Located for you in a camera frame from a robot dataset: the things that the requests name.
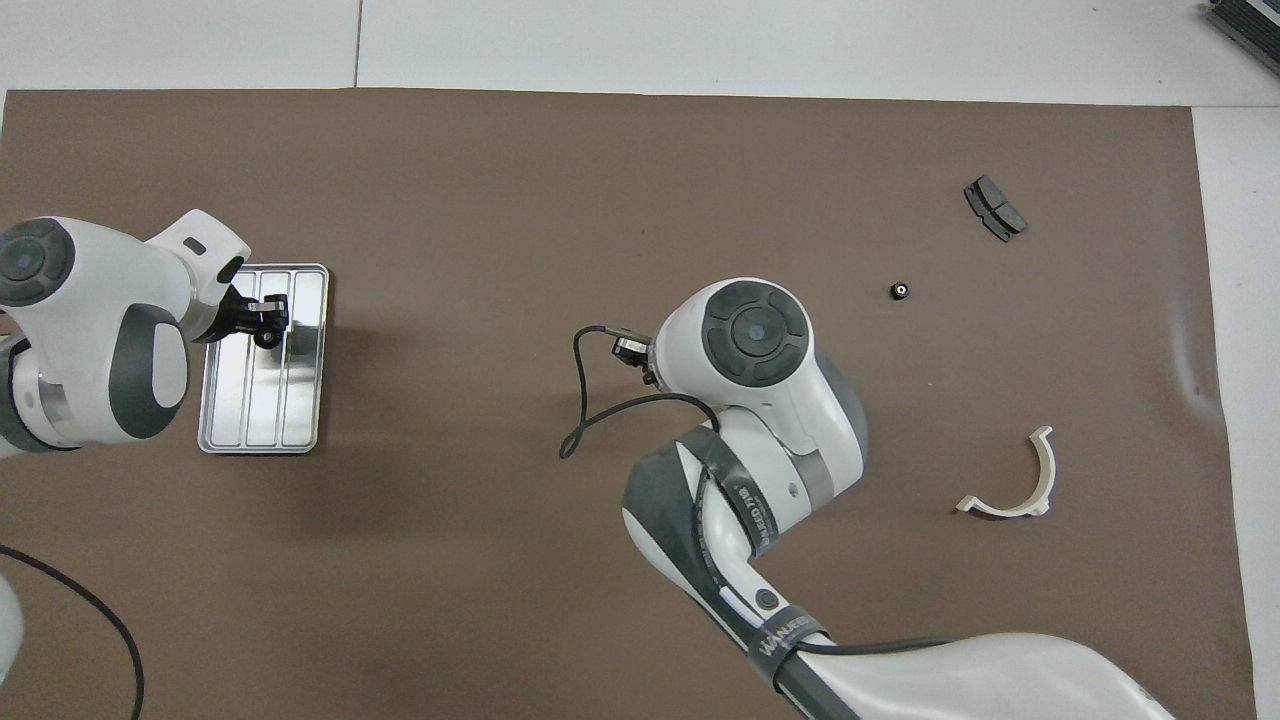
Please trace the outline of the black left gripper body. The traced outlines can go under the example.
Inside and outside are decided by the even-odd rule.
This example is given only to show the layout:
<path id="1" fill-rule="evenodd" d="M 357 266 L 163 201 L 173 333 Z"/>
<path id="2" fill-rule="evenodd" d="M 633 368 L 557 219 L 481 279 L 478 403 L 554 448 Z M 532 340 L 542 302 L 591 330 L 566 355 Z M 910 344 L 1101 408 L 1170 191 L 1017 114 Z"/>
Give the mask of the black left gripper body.
<path id="1" fill-rule="evenodd" d="M 256 302 L 256 299 L 246 299 L 229 284 L 214 318 L 214 341 L 219 342 L 230 334 L 257 334 L 262 328 L 261 313 L 250 307 Z"/>

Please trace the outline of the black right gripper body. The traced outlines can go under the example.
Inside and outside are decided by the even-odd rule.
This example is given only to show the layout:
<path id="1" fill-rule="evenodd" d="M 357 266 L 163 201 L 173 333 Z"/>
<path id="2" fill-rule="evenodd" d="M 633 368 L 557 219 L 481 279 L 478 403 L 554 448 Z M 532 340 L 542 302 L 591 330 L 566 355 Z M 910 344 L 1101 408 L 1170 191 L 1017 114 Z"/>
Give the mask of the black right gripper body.
<path id="1" fill-rule="evenodd" d="M 652 345 L 653 338 L 645 334 L 614 334 L 611 352 L 623 365 L 637 368 L 645 386 L 657 387 L 659 382 L 652 365 Z"/>

